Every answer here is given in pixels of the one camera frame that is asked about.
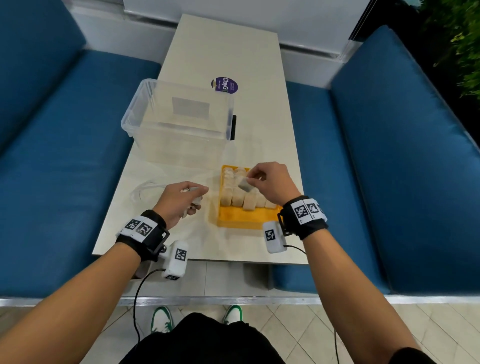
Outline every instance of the hand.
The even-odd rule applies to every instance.
[[[198,187],[194,191],[182,192],[187,188]],[[153,210],[167,223],[167,230],[178,224],[183,212],[193,215],[197,210],[191,208],[192,201],[208,192],[208,187],[193,182],[180,182],[167,185]]]
[[[258,188],[268,201],[280,206],[301,196],[300,191],[288,174],[285,164],[277,162],[258,163],[248,171],[247,182]]]

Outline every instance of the white table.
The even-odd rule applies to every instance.
[[[231,78],[239,85],[234,94],[236,136],[225,153],[225,163],[244,167],[261,161],[285,163],[302,191],[277,35],[184,14],[158,79],[211,88],[217,77]],[[306,264],[305,255],[297,249],[269,254],[262,231],[216,226],[219,175],[220,170],[207,172],[146,162],[134,144],[93,254],[104,254],[114,244],[121,225],[151,207],[134,204],[130,193],[139,184],[160,177],[163,183],[189,179],[210,187],[203,208],[170,232],[170,243],[188,240],[189,259]],[[287,237],[287,242],[302,247],[296,236]]]

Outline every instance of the green plant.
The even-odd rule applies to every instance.
[[[480,1],[424,0],[421,10],[429,14],[425,26],[442,29],[451,45],[437,64],[453,58],[463,94],[476,95],[480,101]]]

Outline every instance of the blue cushioned bench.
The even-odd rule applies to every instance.
[[[60,0],[5,3],[0,31],[0,296],[45,297],[93,261],[132,146],[120,121],[160,65],[83,50]]]
[[[394,32],[372,34],[331,90],[287,90],[305,194],[370,280],[384,293],[479,294],[480,151]],[[315,292],[308,266],[272,277]]]

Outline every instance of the yellow tray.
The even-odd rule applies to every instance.
[[[222,166],[231,167],[236,170],[236,166]],[[223,187],[223,173],[220,173],[220,190]],[[275,209],[257,207],[255,211],[245,211],[242,207],[235,206],[221,206],[220,196],[218,197],[218,218],[216,224],[222,228],[234,228],[234,229],[253,229],[261,230],[264,222],[275,220],[277,221],[277,214],[280,212],[281,207],[277,206]]]

